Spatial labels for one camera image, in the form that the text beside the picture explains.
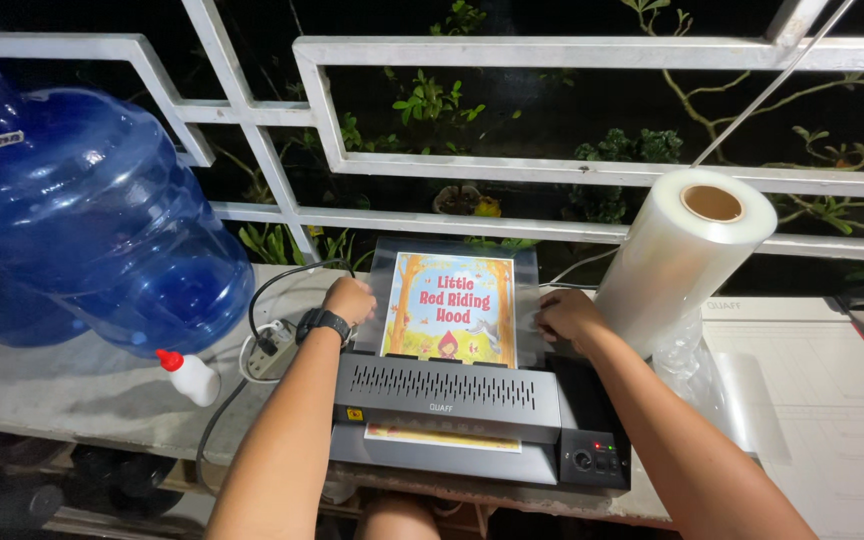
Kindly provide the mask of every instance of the cartoon girl in red hood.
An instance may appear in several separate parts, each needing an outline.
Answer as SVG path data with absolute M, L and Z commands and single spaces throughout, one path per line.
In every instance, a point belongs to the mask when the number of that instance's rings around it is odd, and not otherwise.
M 459 342 L 455 340 L 451 331 L 446 330 L 445 335 L 438 342 L 438 357 L 440 359 L 455 360 L 455 352 L 459 350 Z

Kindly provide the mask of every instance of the hand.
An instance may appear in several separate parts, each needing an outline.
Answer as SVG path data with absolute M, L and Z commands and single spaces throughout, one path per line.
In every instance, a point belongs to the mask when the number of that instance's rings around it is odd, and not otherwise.
M 535 325 L 542 338 L 549 342 L 567 339 L 580 355 L 587 356 L 587 352 L 580 347 L 579 338 L 597 329 L 610 332 L 602 313 L 581 290 L 558 289 L 542 296 L 538 304 L 541 310 L 535 313 Z
M 376 318 L 376 297 L 372 288 L 355 277 L 339 277 L 325 293 L 323 309 L 342 317 L 348 326 Z

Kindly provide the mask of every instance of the white glue bottle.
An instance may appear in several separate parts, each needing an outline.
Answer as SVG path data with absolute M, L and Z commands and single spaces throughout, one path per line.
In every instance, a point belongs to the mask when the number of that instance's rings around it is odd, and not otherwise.
M 184 394 L 195 405 L 208 407 L 219 397 L 222 379 L 212 368 L 195 354 L 158 349 L 155 351 L 162 367 L 169 372 L 169 380 L 179 393 Z

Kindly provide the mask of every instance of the red bottle cap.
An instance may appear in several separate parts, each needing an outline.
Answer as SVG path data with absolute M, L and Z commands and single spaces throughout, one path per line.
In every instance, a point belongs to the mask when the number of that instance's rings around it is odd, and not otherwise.
M 168 350 L 156 349 L 155 354 L 158 355 L 158 359 L 161 361 L 162 367 L 165 368 L 166 371 L 176 371 L 183 367 L 183 362 L 186 361 L 179 352 L 169 352 Z

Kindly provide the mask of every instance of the cartoon tree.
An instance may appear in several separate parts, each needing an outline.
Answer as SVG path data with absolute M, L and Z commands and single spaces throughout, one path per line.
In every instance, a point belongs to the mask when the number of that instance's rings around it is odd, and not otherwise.
M 486 270 L 495 279 L 498 292 L 498 336 L 502 348 L 499 362 L 509 367 L 516 365 L 516 327 L 512 320 L 512 270 L 508 260 L 487 260 Z
M 398 311 L 395 312 L 395 324 L 392 327 L 389 351 L 399 353 L 405 341 L 405 317 L 409 309 L 409 292 L 416 276 L 426 270 L 426 258 L 420 254 L 410 254 L 403 257 L 398 264 L 398 276 L 401 277 L 402 288 L 398 293 Z

